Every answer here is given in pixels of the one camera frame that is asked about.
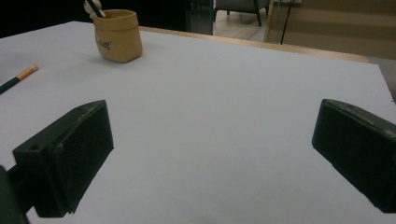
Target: wooden table edge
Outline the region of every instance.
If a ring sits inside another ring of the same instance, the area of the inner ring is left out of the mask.
[[[302,54],[307,54],[307,55],[348,60],[348,61],[358,62],[358,63],[369,63],[370,62],[366,57],[358,55],[358,54],[342,53],[342,52],[329,51],[329,50],[324,50],[324,49],[310,49],[310,48],[297,47],[297,46],[291,46],[291,45],[277,45],[277,44],[263,43],[263,42],[250,41],[250,40],[244,40],[244,39],[234,39],[234,38],[222,37],[222,36],[201,35],[201,34],[187,33],[187,32],[181,32],[181,31],[164,30],[164,29],[160,29],[160,28],[152,28],[152,27],[146,27],[146,26],[139,26],[139,30],[146,31],[146,32],[166,34],[166,35],[180,35],[180,36],[186,36],[186,37],[192,37],[192,38],[214,40],[214,41],[219,41],[219,42],[224,42],[224,43],[230,43],[230,44],[235,44],[235,45],[244,45],[244,46],[250,46],[250,47],[261,48],[261,49],[274,49],[274,50],[282,50],[282,51],[286,51],[286,52],[302,53]]]

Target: wooden cup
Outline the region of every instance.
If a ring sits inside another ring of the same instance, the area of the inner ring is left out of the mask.
[[[104,10],[105,18],[93,18],[95,40],[102,57],[128,63],[142,55],[137,15],[125,9]]]

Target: floor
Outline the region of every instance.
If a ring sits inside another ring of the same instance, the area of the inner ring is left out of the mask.
[[[259,27],[255,14],[231,12],[227,15],[225,11],[219,11],[213,23],[213,35],[262,42],[266,24],[265,9],[261,10],[261,16],[262,27]],[[370,63],[378,64],[393,99],[396,99],[396,60],[366,57]]]

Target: wall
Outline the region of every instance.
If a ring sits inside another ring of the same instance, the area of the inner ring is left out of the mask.
[[[279,43],[289,3],[271,4],[264,42]],[[396,0],[302,0],[283,44],[396,60]]]

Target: table surface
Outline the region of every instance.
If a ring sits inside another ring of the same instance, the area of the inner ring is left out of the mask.
[[[115,149],[78,210],[37,223],[394,223],[311,145],[324,98],[396,122],[377,65],[142,31],[103,59],[90,23],[0,39],[0,164],[72,108],[106,100]]]

